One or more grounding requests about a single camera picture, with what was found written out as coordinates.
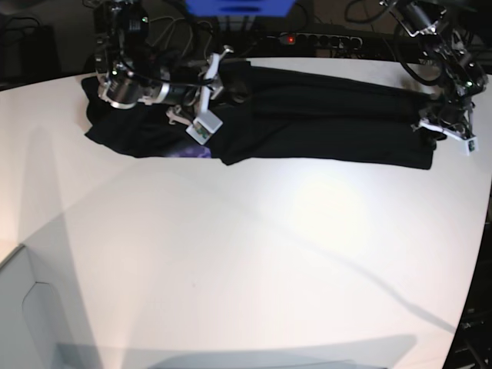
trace black cloth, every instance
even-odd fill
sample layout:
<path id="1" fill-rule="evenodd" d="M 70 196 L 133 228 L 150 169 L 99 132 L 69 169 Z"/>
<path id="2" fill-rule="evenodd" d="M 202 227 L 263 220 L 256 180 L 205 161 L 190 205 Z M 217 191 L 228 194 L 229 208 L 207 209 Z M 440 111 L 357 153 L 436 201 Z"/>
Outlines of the black cloth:
<path id="1" fill-rule="evenodd" d="M 413 131 L 428 95 L 343 78 L 224 64 L 228 91 L 211 110 L 224 122 L 207 146 L 232 165 L 247 158 L 321 158 L 429 169 L 435 134 Z M 98 81 L 82 87 L 93 124 L 87 137 L 136 158 L 165 156 L 193 141 L 169 125 L 166 105 L 113 109 L 98 98 Z M 244 102 L 238 104 L 241 96 Z"/>

